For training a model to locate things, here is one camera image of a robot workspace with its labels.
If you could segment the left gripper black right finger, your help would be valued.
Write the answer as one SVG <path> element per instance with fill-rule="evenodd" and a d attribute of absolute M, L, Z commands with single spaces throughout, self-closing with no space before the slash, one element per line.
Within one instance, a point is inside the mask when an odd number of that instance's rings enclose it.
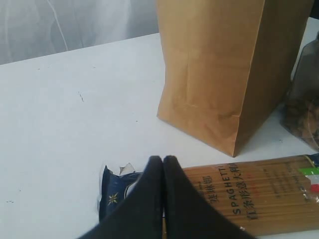
<path fill-rule="evenodd" d="M 163 160 L 168 239 L 248 239 L 249 234 L 211 207 L 193 187 L 177 158 Z"/>

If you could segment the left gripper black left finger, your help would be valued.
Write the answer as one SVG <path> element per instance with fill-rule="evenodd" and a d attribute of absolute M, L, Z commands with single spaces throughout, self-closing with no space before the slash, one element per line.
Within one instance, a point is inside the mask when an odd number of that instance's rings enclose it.
<path fill-rule="evenodd" d="M 151 156 L 128 197 L 82 239 L 160 239 L 163 215 L 163 163 Z"/>

